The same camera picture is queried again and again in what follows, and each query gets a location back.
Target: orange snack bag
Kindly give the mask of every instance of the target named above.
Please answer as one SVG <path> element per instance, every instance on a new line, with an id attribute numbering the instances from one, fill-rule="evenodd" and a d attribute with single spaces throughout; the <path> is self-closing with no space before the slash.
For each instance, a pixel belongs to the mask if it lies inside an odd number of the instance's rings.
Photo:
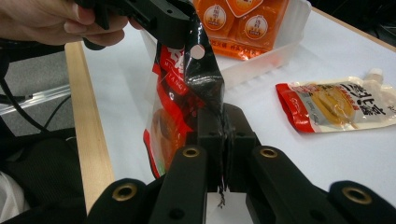
<path id="1" fill-rule="evenodd" d="M 215 53 L 247 60 L 273 49 L 289 0 L 194 0 Z"/>

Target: gray floor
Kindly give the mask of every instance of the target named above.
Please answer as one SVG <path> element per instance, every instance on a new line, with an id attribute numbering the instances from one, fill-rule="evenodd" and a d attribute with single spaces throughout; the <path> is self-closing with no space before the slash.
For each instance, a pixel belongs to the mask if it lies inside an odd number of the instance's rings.
<path id="1" fill-rule="evenodd" d="M 394 35 L 381 29 L 378 30 L 378 34 L 381 39 L 396 47 Z M 6 81 L 14 95 L 32 94 L 68 84 L 64 52 L 12 63 Z M 26 112 L 40 124 L 44 124 L 63 98 L 28 107 Z M 3 115 L 2 118 L 16 135 L 39 133 L 38 129 L 25 121 L 17 112 Z M 74 121 L 71 100 L 68 100 L 56 113 L 49 129 L 59 130 L 70 127 L 74 127 Z"/>

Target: black cable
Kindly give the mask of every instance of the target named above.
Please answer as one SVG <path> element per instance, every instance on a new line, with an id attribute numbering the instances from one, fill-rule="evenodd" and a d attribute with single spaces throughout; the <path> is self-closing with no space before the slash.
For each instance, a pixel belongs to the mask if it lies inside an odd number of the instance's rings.
<path id="1" fill-rule="evenodd" d="M 70 99 L 71 95 L 68 95 L 66 98 L 64 98 L 59 104 L 58 106 L 56 106 L 56 108 L 53 110 L 52 114 L 49 116 L 49 119 L 47 120 L 46 124 L 44 125 L 44 128 L 47 129 L 50 125 L 50 122 L 52 121 L 53 117 L 55 116 L 56 112 L 58 112 L 58 110 L 62 107 L 62 105 L 68 100 Z"/>
<path id="2" fill-rule="evenodd" d="M 7 96 L 8 100 L 11 102 L 11 104 L 15 107 L 15 109 L 18 111 L 18 113 L 20 113 L 20 115 L 24 119 L 26 119 L 30 124 L 35 126 L 41 132 L 45 132 L 45 133 L 48 132 L 46 128 L 44 128 L 34 119 L 32 119 L 32 117 L 30 117 L 15 100 L 5 80 L 8 67 L 9 67 L 9 58 L 2 50 L 0 50 L 0 86 L 3 89 L 4 94 Z"/>

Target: plastic packaging bag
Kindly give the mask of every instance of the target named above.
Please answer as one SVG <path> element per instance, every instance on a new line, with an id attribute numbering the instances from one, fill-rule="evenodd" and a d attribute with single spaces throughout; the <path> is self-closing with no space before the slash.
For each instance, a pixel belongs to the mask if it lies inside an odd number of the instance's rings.
<path id="1" fill-rule="evenodd" d="M 289 0 L 194 0 L 218 54 L 247 60 L 274 46 Z"/>
<path id="2" fill-rule="evenodd" d="M 144 131 L 155 177 L 166 173 L 176 150 L 195 130 L 199 108 L 207 106 L 219 117 L 222 114 L 224 80 L 193 5 L 187 13 L 191 20 L 185 48 L 169 49 L 157 44 L 153 66 L 156 97 Z"/>
<path id="3" fill-rule="evenodd" d="M 372 129 L 396 123 L 396 90 L 382 76 L 276 85 L 290 123 L 300 132 Z"/>

